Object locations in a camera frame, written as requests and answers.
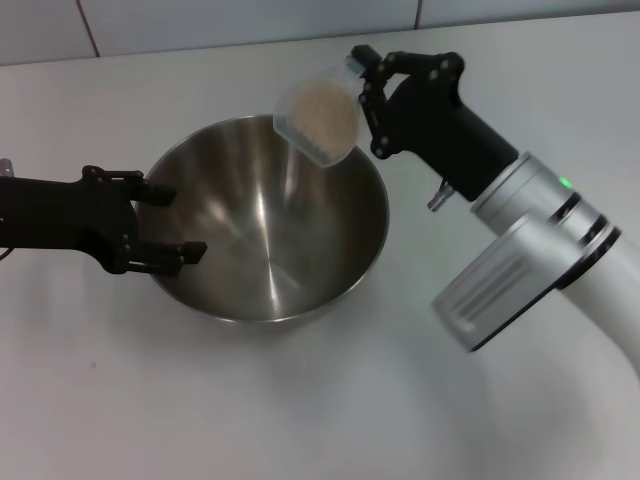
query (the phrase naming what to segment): cable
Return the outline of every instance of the cable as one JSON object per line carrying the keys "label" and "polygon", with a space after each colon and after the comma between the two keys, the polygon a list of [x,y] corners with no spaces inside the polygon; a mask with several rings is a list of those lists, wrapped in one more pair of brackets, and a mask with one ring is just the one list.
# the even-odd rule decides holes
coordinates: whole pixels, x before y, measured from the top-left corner
{"label": "cable", "polygon": [[7,258],[11,252],[13,252],[13,248],[7,248],[2,255],[0,255],[0,262]]}

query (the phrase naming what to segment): green indicator light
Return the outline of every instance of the green indicator light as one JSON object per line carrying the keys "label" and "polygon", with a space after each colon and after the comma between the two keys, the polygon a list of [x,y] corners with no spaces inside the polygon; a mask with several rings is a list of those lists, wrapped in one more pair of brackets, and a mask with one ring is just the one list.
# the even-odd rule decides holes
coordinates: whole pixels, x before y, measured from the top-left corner
{"label": "green indicator light", "polygon": [[567,180],[566,178],[558,177],[558,180],[560,180],[560,183],[563,184],[565,187],[573,188],[573,185],[571,185],[571,182],[569,180]]}

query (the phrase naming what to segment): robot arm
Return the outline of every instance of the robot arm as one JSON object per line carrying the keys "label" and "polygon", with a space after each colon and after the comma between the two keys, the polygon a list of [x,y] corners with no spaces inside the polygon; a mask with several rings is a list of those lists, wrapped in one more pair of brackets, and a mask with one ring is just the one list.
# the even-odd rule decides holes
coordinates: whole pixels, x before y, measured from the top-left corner
{"label": "robot arm", "polygon": [[[475,351],[557,289],[626,354],[640,376],[640,250],[529,153],[518,152],[460,99],[464,62],[455,53],[355,47],[360,103],[378,158],[411,151],[442,185],[429,208],[454,191],[498,239],[433,302],[440,319]],[[404,79],[389,99],[384,87]]]}
{"label": "robot arm", "polygon": [[77,182],[49,182],[15,178],[7,159],[0,172],[0,247],[78,250],[109,273],[168,276],[198,263],[207,249],[203,242],[140,240],[131,202],[167,207],[176,195],[172,187],[150,185],[142,172],[86,166]]}
{"label": "robot arm", "polygon": [[[351,56],[365,69],[359,98],[378,158],[411,151],[469,201],[518,159],[517,150],[462,103],[458,54],[393,52],[382,59],[365,45]],[[384,87],[394,74],[407,78],[387,99]]]}

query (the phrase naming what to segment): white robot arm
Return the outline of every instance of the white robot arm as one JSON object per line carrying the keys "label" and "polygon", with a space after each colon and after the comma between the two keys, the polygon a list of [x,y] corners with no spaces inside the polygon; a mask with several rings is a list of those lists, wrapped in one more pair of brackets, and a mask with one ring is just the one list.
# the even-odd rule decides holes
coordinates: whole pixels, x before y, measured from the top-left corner
{"label": "white robot arm", "polygon": [[[640,250],[571,184],[529,153],[519,155],[460,99],[455,53],[355,47],[348,64],[365,80],[360,103],[381,159],[414,152],[443,179],[429,208],[454,192],[497,240],[433,302],[439,317],[477,350],[553,289],[590,317],[640,376]],[[387,99],[394,74],[407,75]]]}

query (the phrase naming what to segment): bowl rim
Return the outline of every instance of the bowl rim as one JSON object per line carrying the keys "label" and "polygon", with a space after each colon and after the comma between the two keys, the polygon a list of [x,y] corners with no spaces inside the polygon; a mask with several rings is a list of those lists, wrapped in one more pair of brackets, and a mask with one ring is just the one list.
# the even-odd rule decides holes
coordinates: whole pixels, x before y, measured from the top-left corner
{"label": "bowl rim", "polygon": [[[256,115],[244,115],[244,116],[241,116],[241,117],[228,118],[226,120],[222,120],[220,122],[212,123],[210,125],[202,127],[200,129],[196,130],[195,132],[187,135],[186,137],[182,138],[180,141],[178,141],[176,144],[174,144],[171,148],[169,148],[169,150],[167,150],[158,160],[156,160],[156,162],[153,164],[153,166],[149,170],[149,173],[147,173],[144,178],[149,180],[150,177],[153,175],[153,173],[156,171],[156,169],[159,168],[160,163],[162,162],[162,160],[165,159],[165,157],[167,157],[169,154],[171,154],[174,150],[176,150],[178,147],[180,147],[183,143],[185,143],[188,140],[191,140],[193,137],[195,137],[196,135],[198,135],[199,133],[201,133],[201,132],[203,132],[205,130],[209,130],[209,129],[213,128],[213,127],[224,125],[226,123],[236,122],[238,120],[249,120],[249,119],[255,119],[255,118],[264,118],[264,119],[269,119],[271,122],[273,122],[273,117],[274,117],[273,114],[268,114],[268,113],[256,114]],[[313,314],[317,314],[317,313],[321,312],[322,310],[324,310],[325,308],[330,307],[331,305],[334,305],[339,300],[344,298],[347,294],[351,293],[364,280],[364,278],[369,274],[369,272],[373,269],[374,265],[378,261],[378,258],[380,258],[380,255],[382,254],[382,250],[384,249],[384,246],[385,246],[385,244],[387,242],[387,236],[389,234],[389,223],[390,223],[391,211],[390,211],[390,207],[389,207],[389,195],[387,193],[387,187],[384,184],[384,180],[382,179],[382,175],[380,175],[380,172],[378,171],[378,168],[375,166],[375,163],[373,163],[373,161],[371,160],[369,155],[367,155],[364,152],[364,150],[362,150],[357,144],[353,147],[353,150],[357,150],[358,152],[360,152],[362,154],[362,156],[366,160],[368,160],[367,165],[373,170],[374,177],[378,180],[378,183],[382,187],[382,195],[384,197],[384,205],[385,205],[385,225],[384,225],[384,232],[383,232],[382,238],[380,240],[380,245],[378,246],[378,250],[377,250],[376,254],[374,255],[373,259],[371,260],[371,263],[364,270],[364,272],[362,272],[362,275],[360,275],[360,277],[355,282],[353,282],[353,284],[349,288],[347,288],[343,292],[339,293],[338,295],[336,295],[335,297],[331,298],[330,300],[327,300],[323,304],[318,305],[317,307],[314,307],[314,308],[312,308],[310,310],[307,310],[305,312],[296,313],[294,315],[289,315],[289,316],[286,316],[286,317],[279,317],[279,318],[270,318],[270,319],[263,319],[263,320],[247,320],[247,319],[242,319],[242,318],[223,317],[223,316],[217,315],[215,313],[207,312],[205,310],[200,310],[199,308],[192,307],[191,305],[188,305],[188,304],[184,303],[182,300],[177,298],[172,292],[170,292],[162,284],[162,282],[160,281],[160,279],[158,278],[157,275],[151,275],[151,277],[153,278],[155,283],[158,286],[160,286],[160,288],[165,293],[167,293],[171,298],[173,298],[174,300],[176,300],[180,304],[188,307],[189,309],[191,309],[191,310],[193,310],[193,311],[195,311],[197,313],[204,314],[207,317],[212,317],[212,318],[215,318],[217,320],[221,320],[223,322],[228,322],[228,323],[263,324],[263,323],[280,323],[280,322],[285,322],[285,321],[289,321],[289,320],[299,320],[299,319],[307,318],[307,317],[309,317],[309,316],[311,316]],[[335,163],[334,165],[331,165],[331,166],[328,166],[328,167],[320,167],[316,163],[314,163],[312,160],[309,160],[309,161],[312,162],[318,168],[332,168],[332,167],[337,166],[337,165],[340,164],[340,162],[338,162],[338,163]],[[135,206],[136,216],[139,213],[139,204],[140,204],[139,202],[136,202],[136,206]]]}

